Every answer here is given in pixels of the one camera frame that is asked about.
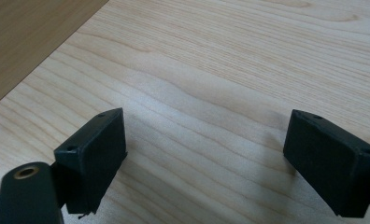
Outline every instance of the wooden tabletop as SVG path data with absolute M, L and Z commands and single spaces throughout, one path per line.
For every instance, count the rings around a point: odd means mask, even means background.
M 282 154 L 293 109 L 370 143 L 370 0 L 109 1 L 0 101 L 0 181 L 117 107 L 129 156 L 66 223 L 370 223 Z

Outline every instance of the black object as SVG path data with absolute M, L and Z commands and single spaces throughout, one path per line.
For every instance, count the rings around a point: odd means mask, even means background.
M 332 122 L 293 110 L 284 156 L 341 217 L 370 204 L 370 145 Z
M 56 162 L 32 162 L 7 173 L 0 223 L 63 223 L 68 213 L 95 213 L 126 158 L 121 108 L 95 116 L 54 150 Z

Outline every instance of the brown wooden panel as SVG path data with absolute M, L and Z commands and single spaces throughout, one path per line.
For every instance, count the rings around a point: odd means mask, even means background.
M 0 0 L 0 99 L 107 0 Z

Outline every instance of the wooden table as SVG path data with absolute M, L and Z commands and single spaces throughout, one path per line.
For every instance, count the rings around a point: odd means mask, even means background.
M 370 143 L 370 0 L 112 0 L 0 101 L 0 179 L 123 107 L 129 156 L 66 223 L 370 223 L 285 161 L 292 109 Z

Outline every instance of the screw hole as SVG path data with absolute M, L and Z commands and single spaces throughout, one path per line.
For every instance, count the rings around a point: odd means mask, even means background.
M 39 168 L 37 168 L 36 166 L 27 166 L 27 167 L 22 168 L 18 172 L 16 172 L 16 174 L 14 174 L 14 178 L 15 179 L 25 179 L 25 178 L 35 175 L 38 171 L 39 171 Z
M 370 155 L 370 148 L 363 148 L 362 151 Z
M 66 150 L 67 151 L 75 151 L 78 147 L 77 146 L 69 146 Z

